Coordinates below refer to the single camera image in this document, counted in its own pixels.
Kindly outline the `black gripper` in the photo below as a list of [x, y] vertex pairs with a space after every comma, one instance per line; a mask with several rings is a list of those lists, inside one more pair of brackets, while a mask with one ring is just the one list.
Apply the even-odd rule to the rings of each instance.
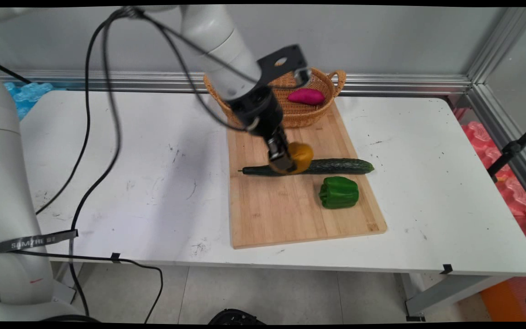
[[270, 87], [259, 87], [236, 99], [228, 100], [232, 114], [240, 123], [234, 127], [267, 140], [269, 166], [286, 175], [295, 171], [295, 161], [289, 152], [289, 142], [284, 131], [284, 113]]

